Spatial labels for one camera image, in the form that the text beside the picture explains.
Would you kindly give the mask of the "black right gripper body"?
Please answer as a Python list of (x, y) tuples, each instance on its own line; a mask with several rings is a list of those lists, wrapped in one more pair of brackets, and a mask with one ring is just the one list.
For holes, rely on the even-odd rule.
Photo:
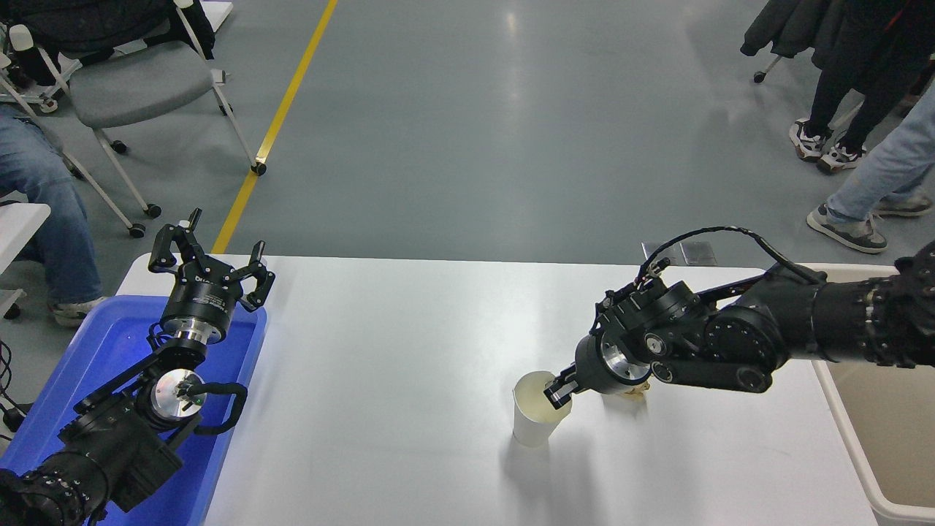
[(617, 395), (622, 382), (606, 366), (598, 350), (598, 338), (588, 334), (581, 338), (575, 350), (575, 393), (599, 392)]

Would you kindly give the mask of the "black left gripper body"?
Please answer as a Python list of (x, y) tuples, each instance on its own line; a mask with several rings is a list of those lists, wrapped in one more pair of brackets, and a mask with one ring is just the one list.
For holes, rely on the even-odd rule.
[(174, 331), (197, 321), (208, 325), (213, 334), (226, 334), (242, 296), (240, 284), (213, 283), (197, 274), (180, 273), (161, 314), (161, 327)]

